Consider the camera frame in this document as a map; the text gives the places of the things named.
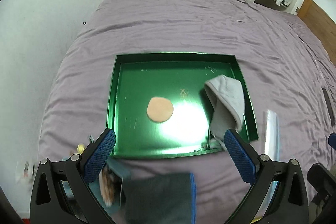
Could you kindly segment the dark grey blue-edged cloth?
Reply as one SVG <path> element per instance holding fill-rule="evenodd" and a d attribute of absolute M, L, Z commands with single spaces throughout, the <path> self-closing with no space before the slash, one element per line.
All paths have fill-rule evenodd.
<path fill-rule="evenodd" d="M 192 173 L 125 180 L 127 223 L 195 223 L 197 186 Z"/>

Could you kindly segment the wooden headboard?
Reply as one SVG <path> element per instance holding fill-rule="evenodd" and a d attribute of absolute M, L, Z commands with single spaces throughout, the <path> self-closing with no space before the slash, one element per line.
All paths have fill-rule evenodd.
<path fill-rule="evenodd" d="M 335 65 L 336 26 L 335 22 L 313 0 L 303 0 L 297 16 L 321 41 L 331 62 Z"/>

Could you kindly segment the beige round powder puff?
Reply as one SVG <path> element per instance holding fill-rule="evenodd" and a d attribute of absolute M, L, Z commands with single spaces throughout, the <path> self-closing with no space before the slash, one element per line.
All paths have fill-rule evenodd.
<path fill-rule="evenodd" d="M 173 115 L 174 106 L 170 100 L 163 97 L 153 97 L 147 106 L 147 116 L 150 120 L 161 123 L 169 120 Z"/>

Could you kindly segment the green shallow tray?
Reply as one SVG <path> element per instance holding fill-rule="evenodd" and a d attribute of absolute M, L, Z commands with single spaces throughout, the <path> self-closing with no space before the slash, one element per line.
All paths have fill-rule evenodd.
<path fill-rule="evenodd" d="M 113 156 L 164 159 L 216 153 L 210 144 L 214 109 L 205 82 L 225 75 L 244 82 L 233 55 L 209 53 L 132 53 L 117 55 L 112 73 L 106 126 L 116 135 Z M 168 99 L 173 114 L 154 122 L 147 107 L 154 97 Z"/>

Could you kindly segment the wrapped round snack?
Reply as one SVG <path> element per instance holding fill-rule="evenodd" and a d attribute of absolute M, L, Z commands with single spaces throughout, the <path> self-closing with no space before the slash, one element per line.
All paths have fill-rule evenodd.
<path fill-rule="evenodd" d="M 110 207 L 120 197 L 121 180 L 107 165 L 101 170 L 98 179 L 102 199 Z"/>

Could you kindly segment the dark strip on bed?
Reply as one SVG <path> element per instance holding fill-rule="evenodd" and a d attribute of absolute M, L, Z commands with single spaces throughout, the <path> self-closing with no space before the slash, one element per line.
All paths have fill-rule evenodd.
<path fill-rule="evenodd" d="M 331 126 L 334 127 L 335 126 L 335 116 L 334 116 L 333 108 L 331 106 L 331 100 L 330 100 L 329 95 L 327 93 L 327 90 L 325 88 L 322 88 L 322 92 L 323 92 L 323 96 L 324 96 L 324 99 L 325 99 L 325 102 L 326 102 L 327 111 L 329 113 Z"/>

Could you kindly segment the clear plastic zip bag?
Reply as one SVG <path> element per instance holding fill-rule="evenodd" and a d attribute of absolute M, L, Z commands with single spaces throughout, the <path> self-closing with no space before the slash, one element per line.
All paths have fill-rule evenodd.
<path fill-rule="evenodd" d="M 272 110 L 267 110 L 264 113 L 264 131 L 261 136 L 262 141 L 262 153 L 266 154 L 271 160 L 279 161 L 280 160 L 280 128 L 278 115 Z M 276 181 L 272 181 L 266 196 L 255 215 L 254 221 L 258 221 L 264 217 L 268 206 L 272 200 L 273 194 L 275 193 L 277 186 Z"/>

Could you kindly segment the purple bed sheet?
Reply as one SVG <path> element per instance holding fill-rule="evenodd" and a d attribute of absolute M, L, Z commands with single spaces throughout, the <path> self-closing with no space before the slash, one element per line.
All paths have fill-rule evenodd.
<path fill-rule="evenodd" d="M 114 60 L 120 53 L 234 55 L 257 127 L 277 113 L 280 160 L 335 164 L 335 66 L 295 15 L 245 0 L 104 0 L 67 51 L 42 121 L 38 157 L 59 161 L 105 129 Z"/>

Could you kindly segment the packaged black items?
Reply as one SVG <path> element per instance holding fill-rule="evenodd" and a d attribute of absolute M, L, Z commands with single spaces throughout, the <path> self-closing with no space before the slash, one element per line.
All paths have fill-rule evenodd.
<path fill-rule="evenodd" d="M 19 161 L 15 168 L 16 183 L 31 183 L 36 173 L 36 164 L 33 161 Z"/>

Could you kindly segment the teal desk organizer box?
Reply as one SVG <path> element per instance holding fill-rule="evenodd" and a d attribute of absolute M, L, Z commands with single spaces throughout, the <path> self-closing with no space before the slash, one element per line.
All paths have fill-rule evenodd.
<path fill-rule="evenodd" d="M 109 157 L 96 180 L 88 184 L 93 195 L 109 215 L 117 213 L 124 206 L 126 197 L 122 184 L 130 177 L 130 170 L 122 162 Z"/>

